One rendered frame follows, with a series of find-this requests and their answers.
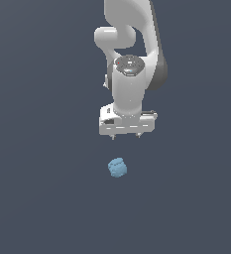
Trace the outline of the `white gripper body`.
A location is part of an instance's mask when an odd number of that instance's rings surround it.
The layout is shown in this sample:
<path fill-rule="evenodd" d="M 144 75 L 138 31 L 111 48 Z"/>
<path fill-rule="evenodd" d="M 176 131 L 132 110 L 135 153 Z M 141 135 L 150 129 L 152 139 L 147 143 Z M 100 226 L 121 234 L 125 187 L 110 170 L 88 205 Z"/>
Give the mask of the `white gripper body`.
<path fill-rule="evenodd" d="M 113 104 L 103 106 L 99 116 L 99 134 L 117 135 L 135 133 L 142 135 L 155 129 L 158 113 L 154 110 L 142 111 L 138 117 L 123 118 L 114 113 Z"/>

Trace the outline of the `small blue lumpy object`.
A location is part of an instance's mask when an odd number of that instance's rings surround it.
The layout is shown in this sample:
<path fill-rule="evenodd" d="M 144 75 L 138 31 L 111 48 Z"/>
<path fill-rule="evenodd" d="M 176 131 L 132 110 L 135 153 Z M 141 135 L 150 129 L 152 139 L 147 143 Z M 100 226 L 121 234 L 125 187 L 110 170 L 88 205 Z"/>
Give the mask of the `small blue lumpy object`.
<path fill-rule="evenodd" d="M 122 158 L 113 159 L 108 164 L 108 170 L 112 177 L 120 178 L 127 174 L 127 166 L 125 165 Z"/>

